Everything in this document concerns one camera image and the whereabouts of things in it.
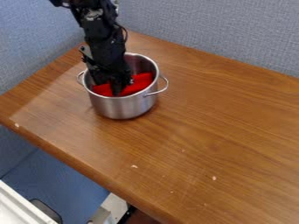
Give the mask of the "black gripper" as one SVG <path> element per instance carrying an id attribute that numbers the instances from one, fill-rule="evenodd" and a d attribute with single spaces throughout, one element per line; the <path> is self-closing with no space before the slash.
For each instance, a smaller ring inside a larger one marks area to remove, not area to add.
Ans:
<path id="1" fill-rule="evenodd" d="M 110 82 L 113 96 L 120 96 L 124 88 L 132 84 L 130 70 L 125 62 L 126 39 L 121 31 L 109 33 L 89 31 L 86 42 L 78 50 L 88 72 L 96 85 Z"/>

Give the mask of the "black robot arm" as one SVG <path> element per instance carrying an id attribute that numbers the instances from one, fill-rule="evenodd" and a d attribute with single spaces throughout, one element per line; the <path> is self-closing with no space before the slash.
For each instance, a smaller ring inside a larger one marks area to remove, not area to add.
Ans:
<path id="1" fill-rule="evenodd" d="M 84 31 L 85 45 L 78 49 L 93 83 L 108 84 L 120 96 L 132 83 L 125 61 L 126 30 L 117 22 L 117 7 L 110 0 L 49 0 L 54 7 L 69 9 Z"/>

